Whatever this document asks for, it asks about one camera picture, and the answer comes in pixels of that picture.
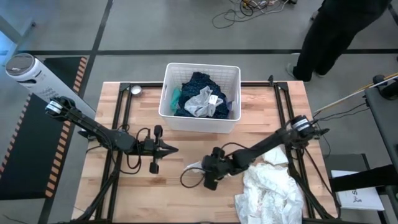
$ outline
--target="concrete floor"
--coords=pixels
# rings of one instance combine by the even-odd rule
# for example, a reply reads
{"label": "concrete floor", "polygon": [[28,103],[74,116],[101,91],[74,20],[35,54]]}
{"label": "concrete floor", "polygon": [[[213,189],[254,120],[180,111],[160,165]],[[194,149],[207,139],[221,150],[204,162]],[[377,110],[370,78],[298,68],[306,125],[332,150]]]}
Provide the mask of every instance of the concrete floor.
{"label": "concrete floor", "polygon": [[[17,28],[30,16],[35,19],[37,27],[22,50],[91,50],[106,3],[107,0],[0,0],[0,14]],[[300,49],[310,25],[309,17],[320,3],[321,0],[300,0],[296,6],[286,6],[281,13],[219,30],[212,27],[211,18],[232,7],[227,0],[114,0],[99,49]],[[360,32],[350,48],[396,49],[397,40],[397,24],[387,11]],[[7,50],[9,44],[0,33],[0,51]],[[306,85],[312,109],[350,94],[369,83],[376,74],[395,73],[398,71],[396,56],[343,55],[327,77],[322,80],[314,77]],[[276,80],[291,80],[285,73],[285,65],[296,61],[297,55],[291,54],[97,56],[84,99],[96,108],[105,81],[162,80],[170,62],[235,65],[241,68],[242,80],[265,80],[269,75],[274,75]],[[0,157],[5,154],[26,96],[27,91],[0,70]],[[357,96],[322,115],[348,110],[360,102],[361,96]],[[366,153],[371,167],[391,163],[369,111],[321,125],[331,129],[326,137],[332,154]],[[323,153],[327,154],[324,140],[321,145]],[[76,134],[73,136],[49,223],[67,221],[71,217],[86,146],[86,140]],[[387,199],[383,201],[388,207]],[[0,213],[33,224],[37,223],[42,204],[42,200],[0,202]],[[388,213],[390,222],[397,223],[391,212]],[[378,223],[375,216],[374,212],[363,215],[363,212],[343,211],[345,220],[357,222]],[[0,216],[0,223],[13,222]]]}

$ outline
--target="wooden table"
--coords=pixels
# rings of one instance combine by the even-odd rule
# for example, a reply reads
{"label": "wooden table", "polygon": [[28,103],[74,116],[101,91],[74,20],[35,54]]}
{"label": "wooden table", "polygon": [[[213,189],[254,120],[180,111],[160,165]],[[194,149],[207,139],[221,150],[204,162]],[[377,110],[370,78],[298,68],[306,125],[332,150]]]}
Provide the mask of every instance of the wooden table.
{"label": "wooden table", "polygon": [[[311,118],[303,83],[288,82],[288,84],[294,113],[305,114]],[[101,91],[95,120],[107,128],[112,125],[118,88],[119,82],[106,82]],[[145,88],[142,96],[132,99],[129,132],[135,136],[141,128],[153,129],[156,124],[161,124],[164,129],[163,140],[180,150],[159,161],[158,175],[149,173],[151,157],[143,157],[141,171],[138,174],[121,174],[113,221],[238,222],[234,207],[234,195],[243,192],[242,175],[223,179],[218,184],[218,189],[211,191],[204,188],[203,184],[194,189],[182,187],[179,180],[180,174],[187,165],[200,161],[204,155],[210,154],[215,146],[222,146],[226,142],[238,142],[245,146],[252,146],[280,128],[273,88],[242,87],[242,117],[230,134],[170,130],[158,114],[160,92],[160,88]],[[282,95],[286,120],[288,120],[284,99]],[[126,96],[124,96],[122,105],[125,105],[125,100]],[[123,120],[123,106],[121,111],[120,123]],[[97,142],[90,143],[89,147],[97,144]],[[228,146],[226,153],[236,149],[235,146]],[[327,180],[328,176],[318,141],[310,141],[307,149],[317,163],[323,178]],[[105,158],[105,149],[95,149],[86,155],[76,197],[76,208],[86,209],[98,193]],[[137,157],[131,156],[130,160],[133,165],[137,161]],[[311,191],[326,210],[336,216],[333,199],[322,185],[308,156],[304,156],[304,161]],[[122,170],[128,170],[125,155],[123,155]],[[187,185],[199,180],[200,175],[194,173],[187,174],[187,178],[184,178]],[[107,201],[108,198],[104,203],[105,209],[108,206]],[[82,211],[75,209],[73,218],[81,214]]]}

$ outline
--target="white laundry basket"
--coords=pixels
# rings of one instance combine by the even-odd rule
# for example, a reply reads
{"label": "white laundry basket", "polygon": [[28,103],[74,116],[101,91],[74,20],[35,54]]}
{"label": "white laundry basket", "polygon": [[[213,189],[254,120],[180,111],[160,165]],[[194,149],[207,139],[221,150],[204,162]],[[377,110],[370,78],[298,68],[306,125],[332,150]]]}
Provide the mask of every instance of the white laundry basket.
{"label": "white laundry basket", "polygon": [[[208,74],[220,86],[227,100],[232,101],[228,119],[189,118],[174,116],[170,108],[174,89],[191,80],[194,72]],[[207,133],[230,133],[241,119],[241,70],[235,66],[170,63],[167,65],[160,99],[159,114],[170,129]]]}

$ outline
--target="black metal frame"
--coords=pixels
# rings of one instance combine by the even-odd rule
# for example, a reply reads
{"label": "black metal frame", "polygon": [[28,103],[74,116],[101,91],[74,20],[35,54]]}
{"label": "black metal frame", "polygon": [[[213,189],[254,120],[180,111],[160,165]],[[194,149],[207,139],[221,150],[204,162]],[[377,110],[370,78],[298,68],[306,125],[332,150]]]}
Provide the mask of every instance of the black metal frame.
{"label": "black metal frame", "polygon": [[[115,107],[115,112],[114,112],[114,117],[113,117],[113,123],[112,123],[112,128],[116,129],[118,127],[118,121],[119,121],[119,116],[120,116],[120,109],[121,109],[121,103],[123,99],[124,92],[130,87],[131,85],[139,85],[141,87],[157,87],[161,88],[163,86],[162,82],[149,82],[149,83],[139,83],[139,82],[134,82],[134,83],[120,83],[119,86],[119,93],[118,93],[118,99],[116,101],[116,107]],[[247,87],[247,86],[264,86],[264,87],[273,87],[275,90],[275,98],[277,102],[277,107],[278,107],[278,112],[279,112],[279,118],[281,125],[285,124],[285,116],[284,116],[284,111],[283,111],[283,106],[282,106],[282,100],[280,97],[280,91],[283,90],[285,97],[286,97],[286,104],[287,104],[287,110],[289,112],[289,119],[292,119],[294,117],[294,112],[293,112],[293,106],[292,102],[290,100],[290,95],[289,95],[289,87],[287,85],[287,82],[277,82],[274,83],[272,77],[270,77],[269,82],[242,82],[241,86]],[[129,112],[131,108],[131,94],[129,91],[127,95],[127,101],[126,101],[126,107],[124,110],[124,116],[123,116],[123,123],[121,127],[123,128],[125,125],[128,123],[128,118],[129,118]],[[104,185],[106,182],[109,172],[110,172],[110,166],[111,166],[111,156],[112,153],[111,151],[108,151],[106,155],[106,160],[105,160],[105,166],[104,166],[104,172],[103,172],[103,178],[101,181],[101,187]],[[117,159],[116,159],[116,168],[120,168],[121,166],[121,159],[122,159],[123,154],[121,152],[118,152]],[[292,163],[292,154],[290,150],[287,150],[287,157],[289,160],[289,163]],[[304,166],[304,161],[302,158],[302,155],[300,153],[297,153],[297,159],[298,163],[300,166],[300,176],[304,179],[305,184],[308,186],[308,179],[307,179],[307,173],[305,171],[305,166]],[[112,220],[113,219],[113,214],[114,214],[114,207],[116,204],[116,194],[117,194],[117,189],[118,189],[118,180],[119,177],[116,177],[116,180],[112,186],[111,189],[111,195],[110,195],[110,200],[109,200],[109,206],[108,206],[108,214],[106,216],[106,220]],[[306,199],[306,204],[307,204],[307,210],[308,210],[308,216],[310,219],[315,218],[315,212],[313,210],[313,207],[311,206],[311,203]],[[103,214],[103,201],[98,205],[98,208],[96,210],[95,214],[95,220],[102,220]]]}

